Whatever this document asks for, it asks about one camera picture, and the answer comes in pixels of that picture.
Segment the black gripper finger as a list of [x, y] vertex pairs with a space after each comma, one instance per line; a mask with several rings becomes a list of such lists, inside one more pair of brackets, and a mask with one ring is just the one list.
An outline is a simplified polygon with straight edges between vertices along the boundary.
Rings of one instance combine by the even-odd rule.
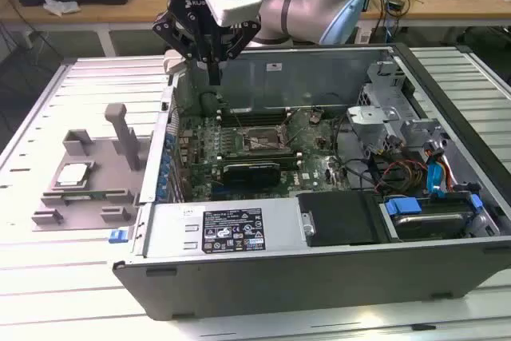
[[214, 29], [214, 85], [220, 85], [220, 64], [236, 58], [257, 35], [259, 21], [248, 21], [229, 27]]
[[153, 31], [185, 60], [195, 60], [205, 65], [209, 84], [215, 85], [212, 47], [203, 34], [196, 12], [187, 12], [181, 21], [172, 12], [164, 12], [154, 22]]

